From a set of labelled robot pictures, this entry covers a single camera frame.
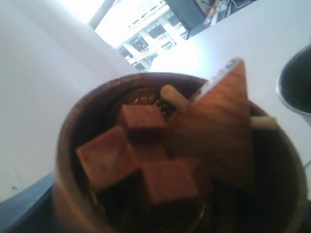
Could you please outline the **brown object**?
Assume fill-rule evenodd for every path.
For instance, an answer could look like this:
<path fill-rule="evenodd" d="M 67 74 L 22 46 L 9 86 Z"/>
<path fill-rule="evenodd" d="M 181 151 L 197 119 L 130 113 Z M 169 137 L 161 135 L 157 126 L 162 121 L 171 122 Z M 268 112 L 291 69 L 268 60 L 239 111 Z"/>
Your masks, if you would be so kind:
<path fill-rule="evenodd" d="M 255 190 L 251 132 L 276 120 L 250 115 L 244 61 L 231 60 L 190 98 L 170 84 L 159 94 L 174 107 L 169 116 L 155 104 L 125 104 L 112 129 L 76 149 L 91 186 L 105 190 L 140 171 L 151 206 L 202 201 L 212 179 Z"/>

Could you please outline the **brown wooden cup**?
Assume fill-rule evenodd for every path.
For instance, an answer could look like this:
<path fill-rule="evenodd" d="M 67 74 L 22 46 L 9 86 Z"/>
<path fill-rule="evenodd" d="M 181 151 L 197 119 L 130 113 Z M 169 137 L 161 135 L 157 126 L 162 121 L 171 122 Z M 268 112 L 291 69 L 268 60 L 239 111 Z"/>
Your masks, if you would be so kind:
<path fill-rule="evenodd" d="M 113 229 L 88 201 L 86 176 L 76 148 L 110 128 L 113 108 L 126 95 L 148 88 L 158 93 L 173 85 L 191 96 L 205 80 L 184 74 L 139 73 L 106 82 L 83 96 L 71 109 L 61 128 L 56 152 L 52 200 L 56 231 L 66 233 L 111 233 Z M 255 131 L 255 197 L 239 194 L 239 233 L 296 233 L 307 213 L 308 185 L 304 166 L 281 127 Z"/>

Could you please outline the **stainless steel cup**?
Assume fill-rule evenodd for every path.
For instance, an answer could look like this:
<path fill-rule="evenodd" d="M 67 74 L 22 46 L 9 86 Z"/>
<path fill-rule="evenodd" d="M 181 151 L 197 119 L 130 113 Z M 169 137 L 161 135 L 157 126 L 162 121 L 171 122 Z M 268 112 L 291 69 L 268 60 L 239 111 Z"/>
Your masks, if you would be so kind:
<path fill-rule="evenodd" d="M 311 116 L 311 46 L 297 52 L 283 67 L 276 84 L 280 101 L 291 111 Z"/>

